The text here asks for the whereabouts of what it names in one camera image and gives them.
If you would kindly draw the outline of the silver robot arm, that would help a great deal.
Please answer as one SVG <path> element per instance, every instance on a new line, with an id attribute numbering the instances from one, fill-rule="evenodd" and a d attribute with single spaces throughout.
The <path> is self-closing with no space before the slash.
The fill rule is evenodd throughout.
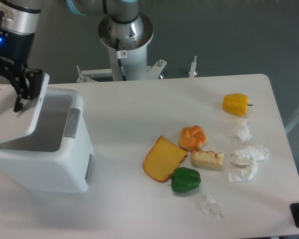
<path id="1" fill-rule="evenodd" d="M 122 24 L 139 17 L 137 0 L 68 0 L 66 3 L 75 14 L 109 14 Z M 41 91 L 43 72 L 31 70 L 27 61 L 42 4 L 41 0 L 0 0 L 0 76 L 16 92 L 14 112 L 21 111 L 23 102 L 35 99 Z"/>

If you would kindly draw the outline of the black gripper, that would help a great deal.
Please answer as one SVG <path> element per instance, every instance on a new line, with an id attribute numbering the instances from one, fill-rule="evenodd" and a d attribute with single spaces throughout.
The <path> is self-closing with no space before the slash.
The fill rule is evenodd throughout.
<path id="1" fill-rule="evenodd" d="M 18 34 L 0 26 L 0 76 L 7 77 L 16 92 L 14 112 L 23 109 L 23 100 L 33 100 L 41 91 L 41 69 L 25 72 L 35 34 Z"/>

